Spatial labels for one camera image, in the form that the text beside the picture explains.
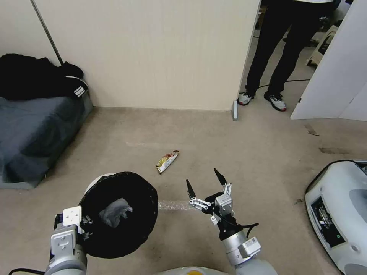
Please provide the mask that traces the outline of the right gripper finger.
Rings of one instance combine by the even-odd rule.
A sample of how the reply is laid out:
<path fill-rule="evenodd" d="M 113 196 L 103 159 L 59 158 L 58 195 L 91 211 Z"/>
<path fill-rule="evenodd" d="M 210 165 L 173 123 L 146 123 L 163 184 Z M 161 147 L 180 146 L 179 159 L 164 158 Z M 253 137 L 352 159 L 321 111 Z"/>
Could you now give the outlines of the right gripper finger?
<path fill-rule="evenodd" d="M 188 179 L 186 179 L 186 184 L 187 184 L 187 193 L 189 196 L 189 204 L 198 210 L 211 209 L 212 204 L 210 202 L 204 201 L 196 196 Z"/>
<path fill-rule="evenodd" d="M 214 172 L 215 172 L 221 186 L 223 187 L 223 193 L 230 196 L 231 191 L 232 191 L 232 183 L 228 182 L 225 179 L 225 177 L 216 168 L 214 168 Z"/>

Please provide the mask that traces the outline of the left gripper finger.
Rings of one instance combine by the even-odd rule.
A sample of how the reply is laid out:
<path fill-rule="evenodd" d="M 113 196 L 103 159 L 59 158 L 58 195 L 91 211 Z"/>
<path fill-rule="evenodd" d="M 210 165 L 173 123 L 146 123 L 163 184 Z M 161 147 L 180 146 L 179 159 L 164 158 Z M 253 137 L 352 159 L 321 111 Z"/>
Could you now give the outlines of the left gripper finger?
<path fill-rule="evenodd" d="M 90 217 L 82 217 L 82 232 L 84 239 L 88 239 L 93 234 L 93 220 Z"/>

